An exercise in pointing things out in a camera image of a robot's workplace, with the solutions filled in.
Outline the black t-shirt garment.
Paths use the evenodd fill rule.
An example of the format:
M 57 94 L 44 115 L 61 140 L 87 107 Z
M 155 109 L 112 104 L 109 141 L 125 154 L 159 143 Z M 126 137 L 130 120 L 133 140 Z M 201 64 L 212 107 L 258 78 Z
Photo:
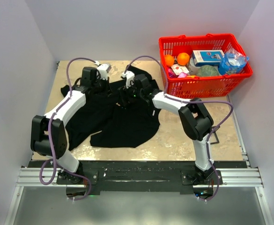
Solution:
M 136 148 L 157 133 L 160 110 L 139 98 L 122 107 L 118 90 L 124 85 L 123 80 L 110 83 L 111 95 L 93 96 L 74 114 L 66 125 L 70 150 L 87 137 L 93 147 Z

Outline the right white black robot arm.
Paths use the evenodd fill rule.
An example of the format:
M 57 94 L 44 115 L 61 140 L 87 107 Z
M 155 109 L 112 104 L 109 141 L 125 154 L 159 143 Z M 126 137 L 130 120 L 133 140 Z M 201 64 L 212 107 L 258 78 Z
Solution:
M 142 100 L 148 106 L 179 116 L 185 134 L 193 141 L 195 151 L 194 171 L 185 178 L 193 185 L 207 184 L 215 172 L 209 141 L 214 121 L 201 99 L 182 99 L 166 94 L 154 88 L 144 74 L 135 75 L 127 71 L 121 78 L 125 82 L 124 87 L 120 88 L 120 102 L 123 106 Z

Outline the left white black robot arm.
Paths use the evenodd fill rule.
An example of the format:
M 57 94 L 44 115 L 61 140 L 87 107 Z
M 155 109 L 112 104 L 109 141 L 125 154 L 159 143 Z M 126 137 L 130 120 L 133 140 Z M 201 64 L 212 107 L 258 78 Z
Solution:
M 75 113 L 81 109 L 93 95 L 111 92 L 109 84 L 110 64 L 98 67 L 84 67 L 65 98 L 43 116 L 36 115 L 31 126 L 31 150 L 53 160 L 56 166 L 64 169 L 70 182 L 83 182 L 82 164 L 69 150 L 65 127 Z

